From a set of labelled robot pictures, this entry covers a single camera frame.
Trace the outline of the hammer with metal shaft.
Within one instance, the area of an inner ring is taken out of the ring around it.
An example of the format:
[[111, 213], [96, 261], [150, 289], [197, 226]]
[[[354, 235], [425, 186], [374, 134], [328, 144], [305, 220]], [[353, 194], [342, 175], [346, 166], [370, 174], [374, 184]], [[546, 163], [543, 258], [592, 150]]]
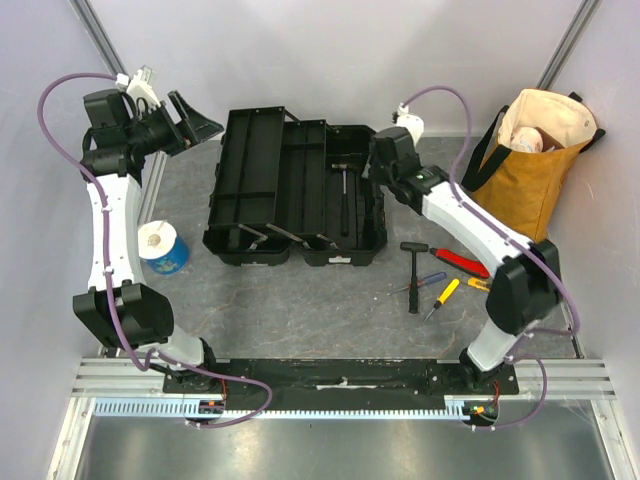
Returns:
[[350, 220], [349, 220], [349, 193], [348, 193], [348, 185], [349, 185], [349, 176], [352, 176], [354, 179], [357, 176], [358, 170], [352, 164], [348, 163], [332, 163], [331, 168], [336, 171], [341, 172], [342, 178], [342, 195], [341, 195], [341, 236], [348, 237], [350, 233]]

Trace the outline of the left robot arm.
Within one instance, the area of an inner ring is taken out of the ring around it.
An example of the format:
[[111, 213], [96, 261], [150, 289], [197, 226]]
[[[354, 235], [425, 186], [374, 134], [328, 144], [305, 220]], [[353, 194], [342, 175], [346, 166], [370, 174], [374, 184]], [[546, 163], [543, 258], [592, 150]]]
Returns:
[[168, 298], [147, 286], [139, 257], [147, 156], [180, 154], [223, 130], [178, 91], [168, 97], [178, 122], [165, 102], [153, 104], [146, 94], [108, 89], [84, 98], [90, 126], [80, 165], [92, 207], [94, 249], [87, 290], [74, 296], [72, 308], [103, 347], [121, 349], [144, 370], [163, 374], [164, 392], [210, 393], [220, 385], [211, 347], [176, 326]]

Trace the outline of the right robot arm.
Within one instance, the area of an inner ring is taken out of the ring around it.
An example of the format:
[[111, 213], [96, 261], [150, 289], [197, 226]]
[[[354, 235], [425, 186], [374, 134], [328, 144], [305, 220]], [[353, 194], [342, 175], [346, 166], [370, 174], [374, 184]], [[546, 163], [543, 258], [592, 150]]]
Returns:
[[459, 356], [458, 381], [477, 394], [489, 387], [525, 332], [562, 298], [559, 253], [534, 242], [481, 209], [437, 166], [422, 165], [405, 127], [374, 134], [365, 178], [386, 186], [396, 200], [444, 228], [488, 270], [488, 319]]

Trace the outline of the red handled pliers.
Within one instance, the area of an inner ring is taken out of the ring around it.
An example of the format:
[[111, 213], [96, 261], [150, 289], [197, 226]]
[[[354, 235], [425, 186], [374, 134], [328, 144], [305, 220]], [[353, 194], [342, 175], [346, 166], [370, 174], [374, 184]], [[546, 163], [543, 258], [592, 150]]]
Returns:
[[472, 277], [481, 279], [489, 279], [491, 277], [487, 268], [477, 260], [466, 258], [444, 248], [431, 247], [429, 249], [429, 253], [441, 262], [444, 262], [445, 264], [450, 265]]

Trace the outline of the yellow utility knife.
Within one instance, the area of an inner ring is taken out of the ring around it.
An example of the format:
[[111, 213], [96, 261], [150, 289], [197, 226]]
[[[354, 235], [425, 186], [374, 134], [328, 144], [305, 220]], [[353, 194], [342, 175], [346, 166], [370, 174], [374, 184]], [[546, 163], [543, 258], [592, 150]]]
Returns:
[[489, 292], [491, 289], [491, 283], [481, 278], [476, 278], [476, 277], [469, 278], [467, 280], [467, 284], [472, 288], [475, 288], [484, 292]]

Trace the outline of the red handled screwdriver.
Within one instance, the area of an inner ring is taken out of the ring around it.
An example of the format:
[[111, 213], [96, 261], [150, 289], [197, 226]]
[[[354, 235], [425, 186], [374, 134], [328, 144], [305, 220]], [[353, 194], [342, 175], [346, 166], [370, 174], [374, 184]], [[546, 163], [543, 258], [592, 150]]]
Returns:
[[[417, 283], [416, 283], [416, 286], [418, 288], [422, 288], [424, 286], [433, 285], [435, 283], [443, 281], [446, 278], [447, 278], [447, 274], [444, 271], [436, 272], [436, 273], [427, 275], [427, 276], [419, 279], [417, 281]], [[402, 287], [402, 288], [400, 288], [398, 290], [389, 292], [388, 295], [393, 295], [393, 294], [396, 294], [396, 293], [399, 293], [399, 292], [403, 292], [403, 291], [407, 291], [407, 290], [410, 290], [410, 289], [411, 289], [411, 285], [407, 285], [407, 286], [404, 286], [404, 287]]]

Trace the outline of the black plastic toolbox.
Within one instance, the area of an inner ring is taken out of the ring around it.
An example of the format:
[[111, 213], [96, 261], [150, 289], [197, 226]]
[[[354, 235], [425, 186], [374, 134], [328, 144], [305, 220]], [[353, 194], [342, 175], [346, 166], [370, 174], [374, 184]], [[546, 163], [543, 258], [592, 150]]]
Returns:
[[[283, 106], [232, 110], [221, 140], [202, 243], [232, 266], [368, 266], [388, 242], [384, 195], [361, 178], [374, 131], [300, 120]], [[350, 233], [342, 237], [341, 172], [349, 176]]]

